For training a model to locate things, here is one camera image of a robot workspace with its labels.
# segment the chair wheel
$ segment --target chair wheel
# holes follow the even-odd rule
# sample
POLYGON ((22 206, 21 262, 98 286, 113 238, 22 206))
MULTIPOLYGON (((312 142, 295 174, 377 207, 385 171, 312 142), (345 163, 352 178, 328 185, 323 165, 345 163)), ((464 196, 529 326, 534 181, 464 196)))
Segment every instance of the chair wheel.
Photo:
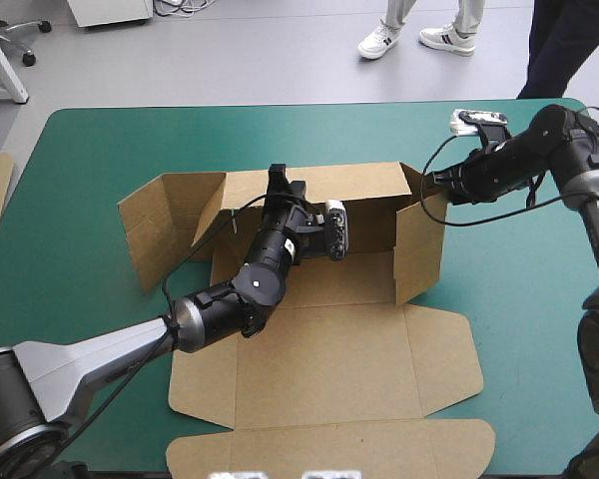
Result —
POLYGON ((22 56, 22 63, 25 67, 33 67, 36 64, 36 56, 30 53, 25 53, 22 56))
POLYGON ((38 25, 38 30, 40 30, 42 33, 49 33, 51 31, 51 23, 45 20, 40 25, 38 25))

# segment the dark pants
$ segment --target dark pants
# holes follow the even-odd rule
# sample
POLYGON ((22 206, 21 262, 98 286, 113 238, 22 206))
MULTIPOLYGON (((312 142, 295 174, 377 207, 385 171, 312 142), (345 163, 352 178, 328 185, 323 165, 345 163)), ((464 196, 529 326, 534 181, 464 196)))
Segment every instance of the dark pants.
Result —
POLYGON ((535 0, 529 44, 528 80, 518 98, 563 96, 599 46, 599 0, 535 0))

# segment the green table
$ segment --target green table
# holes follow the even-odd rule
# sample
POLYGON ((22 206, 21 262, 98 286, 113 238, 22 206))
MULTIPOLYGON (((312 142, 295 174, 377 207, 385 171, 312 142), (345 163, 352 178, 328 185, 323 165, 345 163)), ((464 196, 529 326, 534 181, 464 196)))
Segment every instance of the green table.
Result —
MULTIPOLYGON (((514 132, 542 101, 64 110, 36 146, 0 225, 0 345, 73 342, 162 312, 143 295, 116 203, 162 172, 404 161, 421 168, 448 136, 455 108, 505 112, 514 132)), ((579 108, 576 101, 561 102, 579 108)), ((476 139, 453 142, 437 165, 476 139)), ((541 192, 554 195, 552 182, 541 192)), ((455 221, 518 208, 457 207, 455 221)), ((187 264, 175 293, 207 283, 187 264)), ((416 299, 466 314, 485 378, 482 394, 438 417, 477 417, 497 431, 492 473, 558 472, 596 432, 577 355, 580 305, 598 274, 579 218, 553 206, 446 233, 440 283, 416 299)), ((164 469, 176 437, 220 430, 169 409, 170 358, 147 366, 67 451, 97 469, 164 469)))

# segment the white cabinet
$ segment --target white cabinet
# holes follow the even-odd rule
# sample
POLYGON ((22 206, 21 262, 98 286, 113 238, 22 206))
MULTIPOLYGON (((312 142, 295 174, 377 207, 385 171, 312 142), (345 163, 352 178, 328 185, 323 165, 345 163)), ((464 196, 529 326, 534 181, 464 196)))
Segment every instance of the white cabinet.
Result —
POLYGON ((146 20, 153 17, 153 0, 68 0, 78 26, 146 20))

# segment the white pants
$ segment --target white pants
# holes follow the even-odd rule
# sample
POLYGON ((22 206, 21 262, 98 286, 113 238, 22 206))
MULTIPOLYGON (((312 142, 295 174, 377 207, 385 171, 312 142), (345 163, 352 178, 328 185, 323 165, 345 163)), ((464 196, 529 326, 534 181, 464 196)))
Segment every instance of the white pants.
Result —
MULTIPOLYGON (((403 27, 406 15, 417 0, 388 0, 384 23, 394 29, 403 27)), ((475 34, 483 16, 485 0, 459 0, 459 11, 453 23, 459 33, 475 34)))

